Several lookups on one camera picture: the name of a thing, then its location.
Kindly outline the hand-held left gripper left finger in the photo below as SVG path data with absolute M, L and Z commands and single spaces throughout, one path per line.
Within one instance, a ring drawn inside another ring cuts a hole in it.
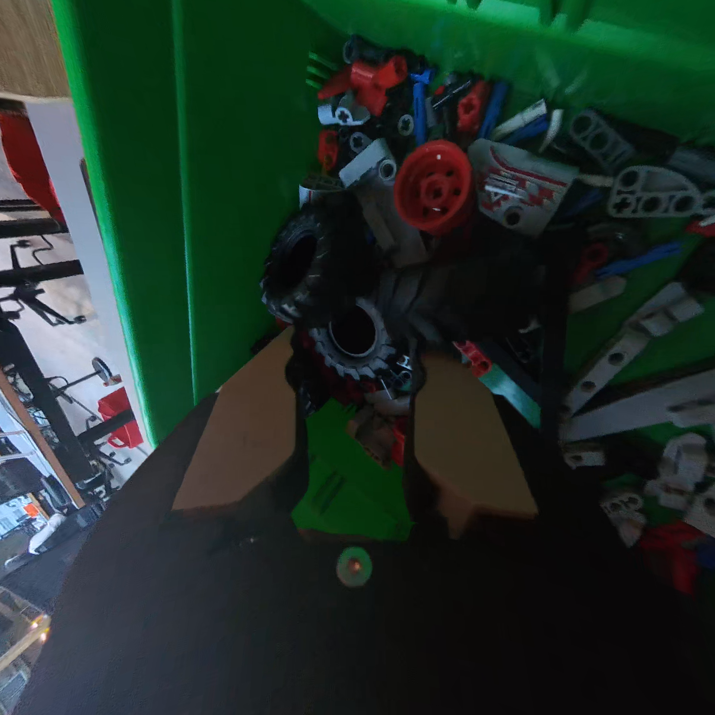
M 292 328 L 283 330 L 218 391 L 177 490 L 172 518 L 228 515 L 255 496 L 290 515 L 308 488 L 298 396 L 287 377 Z

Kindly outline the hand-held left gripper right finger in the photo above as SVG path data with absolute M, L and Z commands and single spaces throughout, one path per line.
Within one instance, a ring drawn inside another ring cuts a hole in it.
M 525 538 L 538 506 L 492 393 L 447 355 L 423 355 L 403 489 L 413 538 Z

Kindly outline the black lego tyre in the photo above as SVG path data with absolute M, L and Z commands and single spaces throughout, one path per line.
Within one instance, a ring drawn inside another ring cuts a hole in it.
M 319 322 L 334 303 L 334 225 L 326 210 L 305 207 L 274 238 L 260 281 L 274 317 L 290 324 Z
M 346 312 L 308 335 L 326 366 L 341 378 L 381 378 L 398 364 L 400 351 L 371 299 L 356 299 Z

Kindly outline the pile of lego pieces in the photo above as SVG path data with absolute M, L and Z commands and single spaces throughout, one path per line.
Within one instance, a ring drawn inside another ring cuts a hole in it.
M 522 91 L 535 93 L 538 86 L 555 90 L 557 94 L 568 94 L 562 82 L 545 73 L 537 79 L 539 69 L 546 70 L 555 63 L 555 70 L 565 70 L 571 74 L 585 74 L 585 89 L 576 89 L 576 99 L 567 100 L 574 106 L 594 102 L 607 112 L 621 114 L 623 119 L 639 117 L 646 123 L 660 121 L 664 126 L 676 129 L 677 134 L 690 131 L 693 136 L 704 136 L 703 128 L 695 128 L 698 117 L 701 124 L 714 119 L 714 38 L 709 42 L 690 42 L 676 39 L 668 34 L 655 34 L 639 30 L 619 30 L 615 36 L 598 38 L 592 29 L 600 29 L 601 24 L 587 22 L 585 41 L 546 40 L 529 37 L 517 39 L 508 34 L 506 39 L 498 39 L 490 34 L 483 36 L 475 45 L 479 58 L 467 57 L 467 40 L 447 42 L 442 48 L 441 59 L 472 61 L 490 60 L 498 74 L 505 79 L 514 79 Z M 388 334 L 402 353 L 402 342 L 407 338 L 416 340 L 413 344 L 413 359 L 419 362 L 420 349 L 424 343 L 434 343 L 436 347 L 447 347 L 452 338 L 476 335 L 474 327 L 467 328 L 466 317 L 477 317 L 477 308 L 507 308 L 507 296 L 501 297 L 496 288 L 486 291 L 486 278 L 478 272 L 486 263 L 466 258 L 455 258 L 441 263 L 421 263 L 401 270 L 387 270 L 381 274 L 379 288 L 375 295 L 368 295 L 379 309 L 385 321 Z M 635 316 L 626 321 L 619 338 L 606 347 L 598 358 L 595 371 L 586 375 L 584 387 L 598 390 L 621 364 L 611 363 L 612 358 L 621 357 L 624 362 L 636 357 L 637 351 L 652 343 L 659 335 L 657 329 L 676 327 L 682 320 L 694 317 L 700 309 L 694 293 L 699 281 L 691 277 L 692 285 L 686 287 L 688 278 L 673 280 L 655 294 Z M 467 314 L 460 318 L 458 309 Z M 653 425 L 673 424 L 680 430 L 692 430 L 705 424 L 714 424 L 714 367 L 701 369 L 690 365 L 684 371 L 673 371 L 654 375 L 654 382 L 621 385 L 623 389 L 635 388 L 616 395 L 606 391 L 606 401 L 598 407 L 579 407 L 577 398 L 590 398 L 593 392 L 581 392 L 577 387 L 572 396 L 560 398 L 549 393 L 546 372 L 560 368 L 561 356 L 545 358 L 541 382 L 536 383 L 535 399 L 541 404 L 541 425 L 548 427 L 549 410 L 558 407 L 573 408 L 576 417 L 566 417 L 566 424 L 559 427 L 560 438 L 566 441 L 567 459 L 584 457 L 588 446 L 581 442 L 608 440 L 620 433 L 648 429 Z M 385 436 L 388 460 L 401 455 L 407 433 L 408 417 L 401 419 L 382 418 L 372 408 L 388 407 L 394 402 L 385 400 L 377 405 L 366 405 L 366 416 L 362 424 L 369 437 L 381 439 Z M 409 526 L 386 528 L 377 526 L 377 512 L 371 503 L 359 505 L 356 497 L 347 498 L 347 515 L 336 522 L 330 516 L 320 516 L 321 508 L 328 506 L 330 492 L 323 487 L 341 488 L 343 477 L 347 476 L 353 463 L 333 467 L 339 460 L 322 460 L 315 453 L 301 456 L 301 464 L 307 468 L 308 488 L 299 504 L 289 515 L 293 530 L 308 532 L 311 529 L 319 536 L 334 537 L 339 540 L 357 541 L 359 537 L 368 540 L 402 541 L 407 538 Z M 619 498 L 614 506 L 603 503 L 612 523 L 616 524 L 623 537 L 640 539 L 641 548 L 647 559 L 660 561 L 666 577 L 673 586 L 684 593 L 692 591 L 699 567 L 696 562 L 695 547 L 686 548 L 686 543 L 695 538 L 704 538 L 705 532 L 714 526 L 714 517 L 709 516 L 703 506 L 703 496 L 684 496 L 684 505 L 670 505 L 672 510 L 690 511 L 685 520 L 670 525 L 646 529 L 642 532 L 644 517 L 636 507 L 628 507 L 625 499 Z

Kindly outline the green plastic bin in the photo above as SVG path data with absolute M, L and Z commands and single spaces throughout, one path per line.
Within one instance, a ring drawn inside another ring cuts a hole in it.
M 713 1 L 53 1 L 149 440 L 249 359 L 259 281 L 316 164 L 318 82 L 360 34 L 714 144 Z

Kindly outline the white printed lego panel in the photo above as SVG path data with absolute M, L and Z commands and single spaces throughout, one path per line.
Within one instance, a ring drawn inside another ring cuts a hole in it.
M 502 142 L 477 139 L 467 151 L 481 214 L 528 237 L 543 234 L 579 168 Z

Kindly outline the small red lego wheel rim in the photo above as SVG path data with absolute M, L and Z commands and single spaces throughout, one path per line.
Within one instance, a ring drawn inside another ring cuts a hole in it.
M 440 139 L 416 148 L 399 168 L 395 208 L 409 226 L 442 237 L 464 226 L 476 204 L 476 183 L 468 155 Z

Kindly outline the grey rounded lego liftarm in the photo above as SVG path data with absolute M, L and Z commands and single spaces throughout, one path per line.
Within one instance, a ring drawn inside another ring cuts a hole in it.
M 635 165 L 613 180 L 606 213 L 615 219 L 688 218 L 705 215 L 703 192 L 672 169 Z

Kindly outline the black metal stand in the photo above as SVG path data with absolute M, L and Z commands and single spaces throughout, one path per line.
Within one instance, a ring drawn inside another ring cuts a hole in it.
M 14 302 L 19 308 L 14 311 L 1 311 L 4 320 L 17 320 L 23 309 L 28 308 L 39 316 L 47 325 L 81 325 L 86 322 L 85 315 L 69 318 L 40 300 L 45 290 L 42 284 L 54 280 L 63 280 L 84 274 L 79 260 L 60 261 L 56 263 L 41 263 L 37 254 L 53 250 L 48 235 L 66 232 L 66 227 L 52 217 L 30 219 L 7 219 L 1 221 L 1 239 L 11 239 L 11 268 L 1 271 L 1 288 L 12 289 L 12 292 L 1 298 L 1 302 Z M 31 249 L 34 263 L 23 267 L 17 256 L 20 249 L 30 248 L 30 237 L 40 237 L 44 246 Z

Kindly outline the red cloth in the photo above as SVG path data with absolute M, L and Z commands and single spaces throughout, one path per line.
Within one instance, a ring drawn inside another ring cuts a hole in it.
M 65 226 L 54 186 L 29 118 L 14 109 L 1 109 L 1 144 L 13 178 L 27 197 Z

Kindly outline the wooden panel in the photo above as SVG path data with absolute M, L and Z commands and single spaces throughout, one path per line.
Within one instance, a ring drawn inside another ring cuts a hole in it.
M 1 97 L 34 103 L 70 99 L 50 1 L 1 1 Z

